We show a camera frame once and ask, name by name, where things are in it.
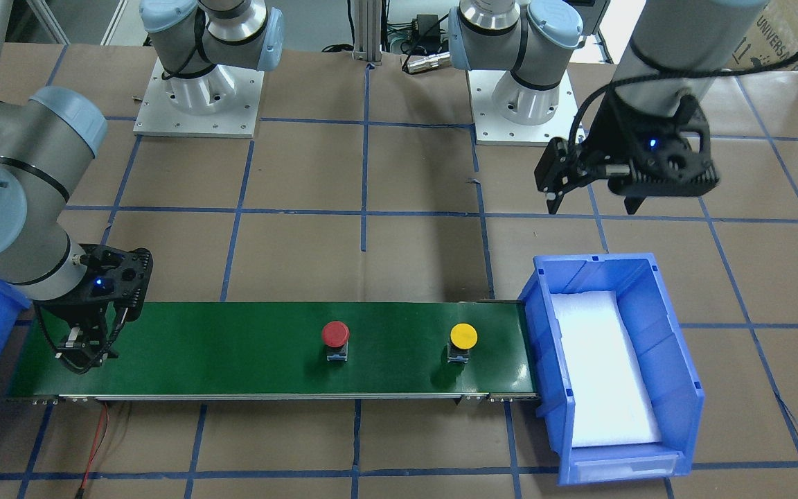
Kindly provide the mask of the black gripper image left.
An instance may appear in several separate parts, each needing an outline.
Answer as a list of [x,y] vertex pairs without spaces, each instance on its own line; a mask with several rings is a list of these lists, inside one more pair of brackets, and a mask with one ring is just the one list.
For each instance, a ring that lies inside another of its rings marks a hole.
[[[55,344],[55,358],[76,375],[87,373],[91,361],[119,358],[114,343],[123,330],[123,322],[133,322],[141,315],[153,270],[152,253],[145,247],[133,252],[105,245],[82,244],[81,247],[83,253],[79,262],[87,269],[79,284],[63,297],[33,301],[35,306],[41,306],[72,326],[69,334]],[[101,317],[107,315],[109,304],[117,313],[126,310],[127,315],[123,322],[114,320],[111,326],[105,320],[101,323],[99,345],[91,357],[91,335],[80,326],[97,326]]]

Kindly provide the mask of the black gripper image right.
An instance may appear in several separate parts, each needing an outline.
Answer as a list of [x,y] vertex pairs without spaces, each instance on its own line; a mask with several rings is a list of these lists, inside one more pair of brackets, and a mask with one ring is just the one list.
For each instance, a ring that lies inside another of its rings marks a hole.
[[609,91],[580,145],[552,138],[534,170],[548,213],[558,213],[564,196],[607,180],[634,216],[647,197],[697,197],[720,182],[710,150],[710,130],[700,102],[684,95],[670,117],[650,116]]

